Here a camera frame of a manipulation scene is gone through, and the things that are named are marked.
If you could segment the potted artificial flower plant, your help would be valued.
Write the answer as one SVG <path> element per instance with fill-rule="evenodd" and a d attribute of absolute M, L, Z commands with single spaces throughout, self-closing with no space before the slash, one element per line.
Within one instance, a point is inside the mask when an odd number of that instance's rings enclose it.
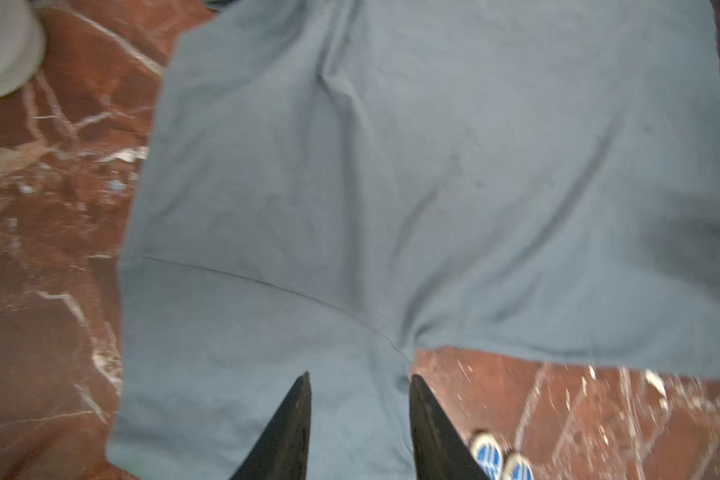
<path fill-rule="evenodd" d="M 46 36 L 30 3 L 0 0 L 0 98 L 33 77 L 45 50 Z"/>

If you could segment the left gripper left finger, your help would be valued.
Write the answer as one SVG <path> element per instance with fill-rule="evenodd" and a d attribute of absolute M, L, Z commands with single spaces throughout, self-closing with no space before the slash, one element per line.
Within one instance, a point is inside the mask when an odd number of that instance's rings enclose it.
<path fill-rule="evenodd" d="M 299 376 L 231 480 L 304 480 L 307 476 L 312 390 Z"/>

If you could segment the blue dotted work glove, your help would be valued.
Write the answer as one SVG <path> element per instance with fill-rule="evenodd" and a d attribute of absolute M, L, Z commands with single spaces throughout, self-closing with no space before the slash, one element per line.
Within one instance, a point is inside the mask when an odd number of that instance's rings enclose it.
<path fill-rule="evenodd" d="M 470 441 L 469 450 L 485 476 L 490 480 L 533 480 L 530 461 L 517 452 L 505 454 L 494 435 L 478 432 Z"/>

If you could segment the grey t shirt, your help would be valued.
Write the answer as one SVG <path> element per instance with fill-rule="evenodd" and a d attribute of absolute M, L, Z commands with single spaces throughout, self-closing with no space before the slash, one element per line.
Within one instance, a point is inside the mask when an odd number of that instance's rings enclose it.
<path fill-rule="evenodd" d="M 312 479 L 410 479 L 417 349 L 720 379 L 708 1 L 238 1 L 163 77 L 108 460 L 227 479 L 312 377 Z"/>

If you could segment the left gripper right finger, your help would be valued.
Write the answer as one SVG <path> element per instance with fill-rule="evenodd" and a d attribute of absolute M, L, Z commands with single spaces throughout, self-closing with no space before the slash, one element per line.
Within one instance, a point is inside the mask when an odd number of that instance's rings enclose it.
<path fill-rule="evenodd" d="M 424 378 L 409 389 L 410 432 L 418 480 L 486 480 Z"/>

